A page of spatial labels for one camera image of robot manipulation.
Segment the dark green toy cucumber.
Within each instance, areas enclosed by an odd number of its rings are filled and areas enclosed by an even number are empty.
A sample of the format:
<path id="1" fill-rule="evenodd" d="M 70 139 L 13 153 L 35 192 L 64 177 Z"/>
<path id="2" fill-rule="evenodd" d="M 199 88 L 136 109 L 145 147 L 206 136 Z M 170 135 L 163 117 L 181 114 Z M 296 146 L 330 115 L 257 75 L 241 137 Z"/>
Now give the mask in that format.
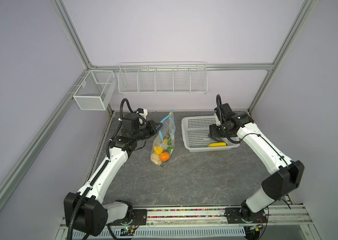
<path id="1" fill-rule="evenodd" d="M 219 142 L 219 143 L 224 143 L 224 139 L 222 138 L 213 138 L 216 142 Z"/>

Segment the white plastic perforated basket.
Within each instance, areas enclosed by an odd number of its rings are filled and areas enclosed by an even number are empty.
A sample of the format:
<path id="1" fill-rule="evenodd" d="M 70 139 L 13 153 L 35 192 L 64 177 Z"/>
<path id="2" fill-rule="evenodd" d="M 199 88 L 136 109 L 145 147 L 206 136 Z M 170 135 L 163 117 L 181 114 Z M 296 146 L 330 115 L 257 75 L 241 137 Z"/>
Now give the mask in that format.
<path id="1" fill-rule="evenodd" d="M 191 153 L 228 151 L 238 148 L 240 144 L 233 144 L 229 141 L 225 141 L 226 146 L 209 147 L 209 145 L 217 143 L 209 137 L 209 126 L 215 123 L 214 116 L 183 118 L 181 120 L 181 130 L 185 148 Z"/>

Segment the yellow toy lemon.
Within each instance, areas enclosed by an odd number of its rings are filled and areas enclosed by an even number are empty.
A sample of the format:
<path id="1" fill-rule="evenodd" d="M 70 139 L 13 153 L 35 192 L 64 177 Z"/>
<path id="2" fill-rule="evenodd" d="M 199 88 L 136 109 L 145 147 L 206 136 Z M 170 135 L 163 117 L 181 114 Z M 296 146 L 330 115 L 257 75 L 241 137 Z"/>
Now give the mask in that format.
<path id="1" fill-rule="evenodd" d="M 164 152 L 163 148 L 156 146 L 154 147 L 154 153 L 158 156 L 160 156 Z"/>

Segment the clear zip top bag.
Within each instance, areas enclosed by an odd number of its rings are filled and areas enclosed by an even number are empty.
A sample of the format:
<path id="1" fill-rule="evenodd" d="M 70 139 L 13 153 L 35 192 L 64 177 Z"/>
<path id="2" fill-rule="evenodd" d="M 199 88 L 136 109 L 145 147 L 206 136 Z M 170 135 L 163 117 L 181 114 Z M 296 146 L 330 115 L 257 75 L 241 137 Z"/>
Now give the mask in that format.
<path id="1" fill-rule="evenodd" d="M 176 126 L 173 110 L 161 120 L 160 124 L 162 128 L 153 142 L 150 158 L 152 163 L 161 167 L 164 162 L 171 158 L 175 149 Z"/>

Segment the beige round toy bun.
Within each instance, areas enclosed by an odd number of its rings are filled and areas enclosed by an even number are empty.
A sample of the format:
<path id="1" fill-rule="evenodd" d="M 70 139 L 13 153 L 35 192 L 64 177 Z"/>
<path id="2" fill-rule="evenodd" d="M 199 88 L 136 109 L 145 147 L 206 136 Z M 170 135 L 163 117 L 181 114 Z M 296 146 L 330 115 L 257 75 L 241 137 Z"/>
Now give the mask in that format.
<path id="1" fill-rule="evenodd" d="M 157 166 L 161 166 L 163 163 L 160 159 L 160 156 L 156 154 L 151 154 L 151 161 Z"/>

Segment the green leafy toy vegetable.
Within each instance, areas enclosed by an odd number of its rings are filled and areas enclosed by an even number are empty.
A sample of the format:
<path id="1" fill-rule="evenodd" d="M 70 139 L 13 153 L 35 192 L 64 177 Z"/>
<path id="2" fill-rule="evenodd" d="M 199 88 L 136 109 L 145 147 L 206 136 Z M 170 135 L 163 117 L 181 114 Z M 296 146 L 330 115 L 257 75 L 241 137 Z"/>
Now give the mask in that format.
<path id="1" fill-rule="evenodd" d="M 174 150 L 174 141 L 172 138 L 169 138 L 166 142 L 165 142 L 165 145 L 166 145 L 166 150 L 167 152 L 171 155 L 173 150 Z"/>

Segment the orange toy carrot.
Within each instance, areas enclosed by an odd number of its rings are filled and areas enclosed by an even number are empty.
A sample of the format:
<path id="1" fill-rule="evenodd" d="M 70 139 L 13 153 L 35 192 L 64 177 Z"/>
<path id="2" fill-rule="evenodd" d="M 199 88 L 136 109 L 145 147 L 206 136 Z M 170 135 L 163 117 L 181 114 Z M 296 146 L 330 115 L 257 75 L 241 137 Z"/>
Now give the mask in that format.
<path id="1" fill-rule="evenodd" d="M 170 154 L 167 153 L 167 152 L 163 152 L 161 155 L 160 155 L 160 160 L 162 162 L 166 162 L 170 159 Z"/>

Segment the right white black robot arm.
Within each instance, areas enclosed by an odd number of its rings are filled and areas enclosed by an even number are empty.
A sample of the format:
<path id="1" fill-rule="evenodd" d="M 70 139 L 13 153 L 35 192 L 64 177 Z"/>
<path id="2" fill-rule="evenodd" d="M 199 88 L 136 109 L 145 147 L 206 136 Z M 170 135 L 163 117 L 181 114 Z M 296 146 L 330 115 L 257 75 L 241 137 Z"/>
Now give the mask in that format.
<path id="1" fill-rule="evenodd" d="M 262 181 L 259 190 L 241 204 L 239 216 L 245 222 L 252 222 L 266 207 L 299 187 L 304 164 L 283 154 L 249 114 L 237 114 L 229 104 L 222 104 L 221 101 L 217 101 L 216 105 L 216 123 L 210 125 L 209 137 L 218 143 L 238 145 L 245 142 L 270 174 Z"/>

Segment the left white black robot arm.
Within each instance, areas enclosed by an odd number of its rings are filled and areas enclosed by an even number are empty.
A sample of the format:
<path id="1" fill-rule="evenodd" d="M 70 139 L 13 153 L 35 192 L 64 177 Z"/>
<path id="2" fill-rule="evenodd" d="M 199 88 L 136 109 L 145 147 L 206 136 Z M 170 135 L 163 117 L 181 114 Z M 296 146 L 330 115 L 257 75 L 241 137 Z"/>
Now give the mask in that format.
<path id="1" fill-rule="evenodd" d="M 113 222 L 129 224 L 133 221 L 133 204 L 117 200 L 104 204 L 104 197 L 118 171 L 137 151 L 138 143 L 155 136 L 163 124 L 146 119 L 144 109 L 132 110 L 128 99 L 120 104 L 119 125 L 106 144 L 106 157 L 76 192 L 68 193 L 64 199 L 67 239 L 73 238 L 74 231 L 89 236 L 98 236 Z"/>

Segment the yellow toy banana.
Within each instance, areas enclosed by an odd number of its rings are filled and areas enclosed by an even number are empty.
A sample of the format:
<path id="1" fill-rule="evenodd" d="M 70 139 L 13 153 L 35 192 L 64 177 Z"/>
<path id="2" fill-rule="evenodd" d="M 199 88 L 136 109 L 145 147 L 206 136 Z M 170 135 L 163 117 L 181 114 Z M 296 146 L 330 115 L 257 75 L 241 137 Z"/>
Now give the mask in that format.
<path id="1" fill-rule="evenodd" d="M 208 145 L 209 148 L 215 148 L 215 147 L 226 147 L 227 144 L 225 142 L 219 142 L 219 143 L 212 143 Z"/>

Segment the small white mesh box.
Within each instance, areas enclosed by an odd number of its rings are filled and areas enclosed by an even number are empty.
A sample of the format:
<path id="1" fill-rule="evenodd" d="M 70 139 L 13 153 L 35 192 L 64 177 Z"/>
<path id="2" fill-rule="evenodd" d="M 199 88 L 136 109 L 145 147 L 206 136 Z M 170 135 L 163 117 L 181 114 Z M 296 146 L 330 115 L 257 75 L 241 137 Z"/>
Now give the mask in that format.
<path id="1" fill-rule="evenodd" d="M 116 86 L 113 71 L 89 70 L 73 97 L 81 110 L 106 111 Z"/>

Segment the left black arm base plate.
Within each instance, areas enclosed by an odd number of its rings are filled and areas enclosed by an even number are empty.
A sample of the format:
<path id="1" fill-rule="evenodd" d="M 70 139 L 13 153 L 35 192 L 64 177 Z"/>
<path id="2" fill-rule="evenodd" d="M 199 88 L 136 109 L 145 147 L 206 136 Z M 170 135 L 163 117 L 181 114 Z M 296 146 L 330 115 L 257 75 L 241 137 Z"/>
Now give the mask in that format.
<path id="1" fill-rule="evenodd" d="M 127 216 L 124 219 L 116 220 L 110 223 L 110 226 L 144 226 L 147 223 L 147 219 L 147 209 L 133 209 L 132 212 L 127 213 Z"/>

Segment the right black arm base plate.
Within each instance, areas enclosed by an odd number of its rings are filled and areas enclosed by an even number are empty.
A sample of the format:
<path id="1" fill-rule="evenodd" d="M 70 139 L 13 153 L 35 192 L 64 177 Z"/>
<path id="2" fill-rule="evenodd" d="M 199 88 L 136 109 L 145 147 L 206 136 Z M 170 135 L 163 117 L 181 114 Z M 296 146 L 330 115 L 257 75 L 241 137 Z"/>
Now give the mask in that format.
<path id="1" fill-rule="evenodd" d="M 246 208 L 231 207 L 225 209 L 224 216 L 229 224 L 265 224 L 268 222 L 264 210 L 253 213 Z"/>

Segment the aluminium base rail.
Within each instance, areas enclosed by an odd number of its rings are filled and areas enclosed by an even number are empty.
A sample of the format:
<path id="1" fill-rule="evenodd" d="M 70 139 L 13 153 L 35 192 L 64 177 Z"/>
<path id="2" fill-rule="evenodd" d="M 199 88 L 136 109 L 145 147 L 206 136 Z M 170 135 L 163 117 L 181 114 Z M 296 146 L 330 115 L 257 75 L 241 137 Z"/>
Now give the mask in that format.
<path id="1" fill-rule="evenodd" d="M 264 212 L 245 222 L 238 216 L 238 206 L 193 207 L 135 207 L 128 222 L 114 222 L 111 226 L 143 227 L 212 227 L 311 225 L 313 221 L 303 205 L 271 205 Z"/>

